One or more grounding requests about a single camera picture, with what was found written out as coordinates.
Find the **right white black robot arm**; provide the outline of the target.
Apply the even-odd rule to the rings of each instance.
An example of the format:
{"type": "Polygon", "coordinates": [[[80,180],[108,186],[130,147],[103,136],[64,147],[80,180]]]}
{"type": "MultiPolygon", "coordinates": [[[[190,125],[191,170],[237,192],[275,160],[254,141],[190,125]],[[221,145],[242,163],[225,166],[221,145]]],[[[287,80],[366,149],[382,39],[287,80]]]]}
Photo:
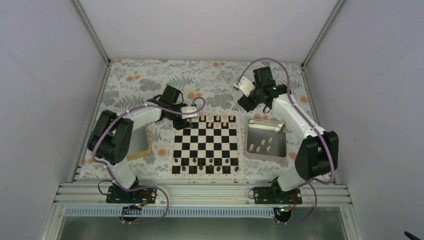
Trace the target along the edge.
{"type": "Polygon", "coordinates": [[[331,184],[338,164],[338,135],[313,121],[295,101],[290,85],[276,83],[269,66],[253,70],[253,77],[250,81],[241,75],[234,84],[243,93],[238,105],[250,112],[264,104],[283,118],[300,141],[294,167],[272,180],[272,200],[282,204],[290,191],[312,181],[331,184]]]}

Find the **metal tray with light pieces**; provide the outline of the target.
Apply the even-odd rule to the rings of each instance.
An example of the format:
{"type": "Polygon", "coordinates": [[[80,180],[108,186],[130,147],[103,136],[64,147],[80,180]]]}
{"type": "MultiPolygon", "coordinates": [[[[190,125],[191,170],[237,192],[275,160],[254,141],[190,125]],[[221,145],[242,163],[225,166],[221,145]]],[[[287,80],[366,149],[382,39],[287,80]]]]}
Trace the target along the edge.
{"type": "Polygon", "coordinates": [[[244,156],[249,159],[282,162],[287,159],[286,125],[280,121],[250,118],[245,127],[244,144],[244,156]],[[273,138],[271,143],[268,143],[269,138],[273,138]],[[270,151],[266,151],[268,146],[271,146],[270,151]]]}

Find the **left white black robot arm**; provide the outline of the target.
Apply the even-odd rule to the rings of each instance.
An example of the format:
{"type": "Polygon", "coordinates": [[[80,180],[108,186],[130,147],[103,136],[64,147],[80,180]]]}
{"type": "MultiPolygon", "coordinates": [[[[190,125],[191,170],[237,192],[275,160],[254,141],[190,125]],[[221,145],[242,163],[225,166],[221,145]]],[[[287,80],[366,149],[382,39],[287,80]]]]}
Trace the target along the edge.
{"type": "Polygon", "coordinates": [[[162,94],[148,99],[122,113],[104,110],[89,137],[87,148],[95,163],[103,165],[112,183],[119,189],[119,196],[131,203],[139,197],[138,178],[128,163],[128,151],[132,134],[148,124],[168,119],[177,130],[189,127],[188,119],[198,117],[204,105],[197,107],[195,102],[188,105],[178,103],[182,92],[167,85],[162,94]]]}

